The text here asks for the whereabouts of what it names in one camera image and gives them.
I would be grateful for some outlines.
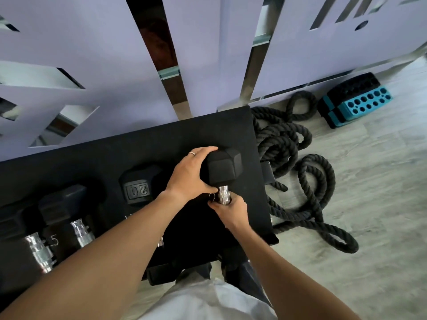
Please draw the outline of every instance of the dumbbell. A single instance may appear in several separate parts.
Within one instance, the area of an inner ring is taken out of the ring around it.
[[[153,182],[155,182],[156,177],[162,172],[163,169],[156,164],[138,167],[124,172],[119,181],[123,189],[126,203],[140,209],[152,202],[157,194],[156,186],[154,186],[153,189]],[[157,247],[163,245],[162,236],[160,237]]]
[[[70,222],[81,248],[95,240],[89,227],[83,223],[82,202],[86,192],[86,187],[76,184],[48,194],[38,202],[40,214],[48,226]]]
[[[242,174],[243,164],[240,152],[234,148],[216,150],[206,157],[209,185],[218,188],[218,201],[223,205],[231,202],[228,187]]]
[[[0,209],[0,240],[23,238],[44,274],[56,263],[54,254],[38,233],[45,226],[35,201],[20,201]]]

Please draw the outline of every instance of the black rope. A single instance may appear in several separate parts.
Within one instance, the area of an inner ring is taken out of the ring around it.
[[[309,109],[304,114],[293,114],[295,103],[299,99],[309,102]],[[284,232],[297,226],[313,229],[332,247],[345,253],[355,253],[359,244],[348,232],[336,226],[326,224],[323,221],[323,209],[328,204],[335,190],[335,173],[330,163],[322,156],[310,154],[299,162],[298,150],[307,148],[311,144],[310,131],[292,121],[307,120],[316,113],[316,97],[307,91],[299,91],[292,95],[285,111],[268,107],[252,108],[255,134],[257,138],[258,152],[262,162],[269,161],[274,176],[279,178],[287,174],[291,169],[298,172],[298,179],[303,189],[307,202],[297,211],[287,211],[267,196],[270,205],[270,214],[283,220],[274,226],[275,232]],[[258,119],[271,123],[261,128]],[[298,134],[303,140],[299,142]],[[323,168],[323,172],[310,165],[316,163]],[[317,188],[313,191],[307,182],[307,173],[317,179]],[[271,184],[276,189],[286,192],[288,188],[277,180]]]

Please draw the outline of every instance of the person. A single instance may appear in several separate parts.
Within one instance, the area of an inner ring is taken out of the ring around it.
[[[210,146],[192,150],[175,167],[166,190],[154,201],[46,274],[8,306],[0,320],[120,319],[169,222],[189,200],[217,191],[199,177],[202,161],[217,149]],[[208,204],[243,247],[269,301],[193,272],[141,319],[360,320],[251,229],[242,197],[233,193],[228,206]]]

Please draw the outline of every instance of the forearm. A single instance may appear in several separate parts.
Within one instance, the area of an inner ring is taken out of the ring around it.
[[[252,229],[233,231],[279,319],[360,320],[342,301],[288,263]]]
[[[24,292],[0,320],[119,319],[160,237],[185,202],[170,192],[74,253]]]

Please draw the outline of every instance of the white shirt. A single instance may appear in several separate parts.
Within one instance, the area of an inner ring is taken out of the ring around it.
[[[192,273],[174,285],[139,320],[277,320],[265,302],[222,280],[205,280]]]

